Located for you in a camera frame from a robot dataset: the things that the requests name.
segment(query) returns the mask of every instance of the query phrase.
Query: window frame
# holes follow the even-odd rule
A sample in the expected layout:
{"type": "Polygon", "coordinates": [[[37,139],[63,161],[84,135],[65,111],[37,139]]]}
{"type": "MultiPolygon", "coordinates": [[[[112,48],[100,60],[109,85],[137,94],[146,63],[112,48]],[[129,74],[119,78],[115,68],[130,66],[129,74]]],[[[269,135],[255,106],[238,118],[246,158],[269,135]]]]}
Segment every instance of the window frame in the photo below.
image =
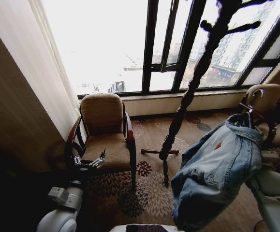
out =
{"type": "MultiPolygon", "coordinates": [[[[142,89],[138,92],[120,92],[116,93],[119,96],[140,96],[140,95],[157,95],[157,94],[171,94],[171,93],[182,93],[186,89],[180,89],[180,84],[183,79],[183,75],[187,66],[188,58],[192,50],[192,45],[197,34],[197,30],[200,25],[200,20],[204,11],[206,0],[193,0],[189,11],[188,20],[186,23],[184,36],[181,42],[180,51],[177,58],[177,63],[166,64],[172,39],[173,28],[175,25],[175,17],[179,4],[179,0],[172,0],[170,14],[168,18],[168,26],[166,30],[164,47],[162,51],[162,60],[160,64],[152,64],[153,47],[155,40],[155,28],[157,23],[157,12],[158,12],[159,0],[148,0],[147,6],[147,26],[145,36],[145,49],[144,49],[144,62],[143,62],[143,76],[142,76],[142,89]],[[152,72],[168,72],[176,71],[173,85],[171,90],[158,90],[150,91],[150,81],[152,72]]],[[[237,81],[233,86],[222,86],[222,87],[201,87],[196,91],[215,91],[215,90],[234,90],[249,88],[253,85],[243,85],[244,81],[251,73],[253,68],[271,67],[270,71],[261,79],[259,84],[262,84],[266,78],[271,74],[274,68],[280,62],[280,54],[278,58],[274,59],[263,59],[270,47],[273,45],[275,40],[280,35],[280,17],[277,19],[272,30],[266,36],[264,42],[260,45],[258,50],[255,52],[237,81]]],[[[79,99],[82,99],[87,94],[78,95],[79,99]]]]}

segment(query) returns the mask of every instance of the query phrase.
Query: window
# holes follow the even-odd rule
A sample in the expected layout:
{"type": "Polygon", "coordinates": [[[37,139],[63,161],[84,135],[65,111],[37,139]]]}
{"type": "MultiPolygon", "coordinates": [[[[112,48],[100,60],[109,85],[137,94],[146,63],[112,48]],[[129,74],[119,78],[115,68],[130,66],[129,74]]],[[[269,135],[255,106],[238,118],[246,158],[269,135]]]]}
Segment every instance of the window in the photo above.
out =
{"type": "MultiPolygon", "coordinates": [[[[79,97],[183,92],[218,17],[216,0],[41,0],[59,55],[79,97]]],[[[239,9],[198,91],[262,83],[280,61],[280,0],[239,9]]]]}
{"type": "Polygon", "coordinates": [[[141,91],[147,0],[42,0],[42,5],[78,95],[141,91]]]}

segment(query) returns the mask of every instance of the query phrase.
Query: floral rug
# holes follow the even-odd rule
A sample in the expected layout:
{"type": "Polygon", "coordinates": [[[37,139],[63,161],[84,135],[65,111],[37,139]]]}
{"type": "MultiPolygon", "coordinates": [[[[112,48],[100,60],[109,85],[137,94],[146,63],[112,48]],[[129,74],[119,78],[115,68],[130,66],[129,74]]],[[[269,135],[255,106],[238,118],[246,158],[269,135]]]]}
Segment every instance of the floral rug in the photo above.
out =
{"type": "MultiPolygon", "coordinates": [[[[231,112],[187,113],[173,144],[179,154],[169,155],[167,159],[170,179],[179,171],[181,153],[229,115],[231,112]]],[[[141,148],[160,149],[171,121],[172,117],[132,120],[137,151],[136,191],[130,191],[130,172],[90,177],[77,231],[107,232],[116,225],[132,223],[174,225],[172,193],[170,187],[164,186],[162,161],[158,154],[140,152],[141,148]]],[[[280,162],[274,168],[280,172],[280,162]]],[[[250,232],[261,219],[256,200],[243,185],[234,202],[202,231],[250,232]]],[[[266,232],[265,225],[262,227],[258,231],[266,232]]]]}

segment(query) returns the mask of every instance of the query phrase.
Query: jacket collar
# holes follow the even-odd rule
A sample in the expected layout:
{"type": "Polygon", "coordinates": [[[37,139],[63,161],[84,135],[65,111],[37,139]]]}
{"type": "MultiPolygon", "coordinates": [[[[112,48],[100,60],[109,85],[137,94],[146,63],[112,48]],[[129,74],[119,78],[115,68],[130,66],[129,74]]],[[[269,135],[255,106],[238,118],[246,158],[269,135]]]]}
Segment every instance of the jacket collar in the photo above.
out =
{"type": "Polygon", "coordinates": [[[236,114],[230,116],[227,121],[225,122],[225,125],[235,134],[245,137],[247,139],[252,140],[254,143],[256,143],[259,148],[261,149],[262,143],[263,143],[263,136],[261,133],[259,133],[257,130],[249,128],[249,127],[240,127],[235,126],[235,123],[238,122],[242,115],[236,114]]]}

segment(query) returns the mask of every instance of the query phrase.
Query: denim jacket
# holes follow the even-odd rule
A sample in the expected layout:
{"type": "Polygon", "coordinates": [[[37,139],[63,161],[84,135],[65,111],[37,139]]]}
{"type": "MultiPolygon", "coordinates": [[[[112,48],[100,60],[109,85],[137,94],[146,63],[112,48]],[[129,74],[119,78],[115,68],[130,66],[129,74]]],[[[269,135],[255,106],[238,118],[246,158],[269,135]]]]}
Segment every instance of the denim jacket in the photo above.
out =
{"type": "Polygon", "coordinates": [[[172,217],[179,229],[197,231],[237,196],[242,183],[261,168],[262,136],[235,126],[230,116],[182,154],[181,170],[172,178],[172,217]]]}

